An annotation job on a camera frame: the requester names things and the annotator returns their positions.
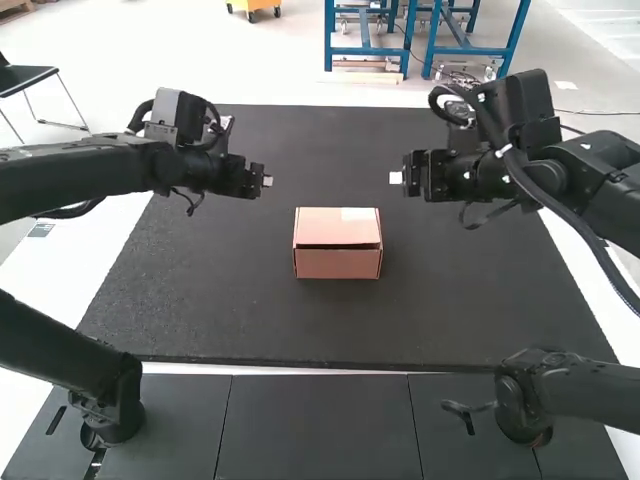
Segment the yellow cart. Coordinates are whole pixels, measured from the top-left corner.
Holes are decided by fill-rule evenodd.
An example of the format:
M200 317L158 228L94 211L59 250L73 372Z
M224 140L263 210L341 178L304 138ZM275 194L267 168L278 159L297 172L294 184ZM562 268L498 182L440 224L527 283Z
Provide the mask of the yellow cart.
M262 10L263 8L273 8L275 17L280 18L280 15L282 15L281 4L281 0L227 0L227 10L229 13L233 13L233 7L244 10L247 12L247 20L249 20L249 23L255 23L256 18L254 12L256 10Z

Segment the black chair seat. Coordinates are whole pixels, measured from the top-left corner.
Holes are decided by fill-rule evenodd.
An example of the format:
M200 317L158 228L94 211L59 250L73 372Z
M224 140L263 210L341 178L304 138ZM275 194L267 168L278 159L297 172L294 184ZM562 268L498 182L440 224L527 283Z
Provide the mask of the black chair seat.
M56 67L33 67L27 65L7 65L0 67L0 98L7 98L21 92L60 70Z

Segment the cardboard box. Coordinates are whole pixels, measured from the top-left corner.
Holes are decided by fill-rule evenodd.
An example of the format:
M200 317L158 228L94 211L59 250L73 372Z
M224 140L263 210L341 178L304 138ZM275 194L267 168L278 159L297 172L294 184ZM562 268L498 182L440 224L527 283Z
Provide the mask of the cardboard box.
M377 279L381 263L377 208L296 209L293 269L297 278Z

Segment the chair leg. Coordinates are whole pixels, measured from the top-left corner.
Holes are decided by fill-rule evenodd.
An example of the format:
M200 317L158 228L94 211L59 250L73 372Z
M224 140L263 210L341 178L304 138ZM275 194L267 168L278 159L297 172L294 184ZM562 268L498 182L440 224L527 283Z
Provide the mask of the chair leg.
M20 136L20 134L16 131L16 129L13 127L13 125L11 124L11 122L9 121L9 119L7 118L7 116L4 114L2 110L0 110L0 115L2 115L2 118L4 118L4 121L7 122L7 125L9 125L11 130L13 130L13 134L16 137L18 137L18 140L20 140L20 143L24 145L24 140L22 140L22 137Z
M69 93L69 90L67 90L67 86L64 84L64 82L62 81L62 77L60 76L60 74L56 74L56 77L58 77L58 80L60 80L60 85L62 85L62 88L64 88L64 91L67 92L67 96L69 97L69 100L71 100L71 103L73 104L73 108L76 109L76 112L78 113L78 116L80 117L80 120L82 120L82 124L84 125L84 128L82 130L84 130L85 132L89 132L91 133L91 130L89 130L89 125L87 125L86 120L84 119L84 117L82 116L82 114L80 113L80 109L78 108L78 106L76 105L76 102L73 100L73 97L71 96L71 94Z
M82 116L82 113L80 113L80 109L76 105L76 102L73 100L73 97L69 93L69 90L67 90L67 86L62 81L62 77L60 77L59 74L56 74L56 76L58 77L58 80L60 80L60 84L62 85L62 88L64 88L64 91L66 92L67 97L69 97L69 100L71 100L71 104L73 105L73 108L76 109L76 113L80 117L80 120L82 120L83 126L69 125L67 123L52 122L50 120L44 120L42 118L36 117L36 114L33 111L33 107L31 106L31 102L29 101L29 97L27 96L27 91L23 90L22 93L24 94L24 98L27 100L27 105L29 106L29 111L31 112L31 116L33 117L33 119L36 122L42 123L44 125L53 125L53 126L56 126L56 127L72 128L74 130L81 130L83 132L91 133L91 130L89 130L89 125L87 125L87 122L85 121L84 117Z

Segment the box flap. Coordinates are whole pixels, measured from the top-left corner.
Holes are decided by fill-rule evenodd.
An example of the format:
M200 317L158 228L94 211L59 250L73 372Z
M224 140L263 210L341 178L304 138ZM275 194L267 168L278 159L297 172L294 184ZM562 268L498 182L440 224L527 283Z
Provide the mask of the box flap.
M376 208L300 207L296 212L295 246L379 245Z

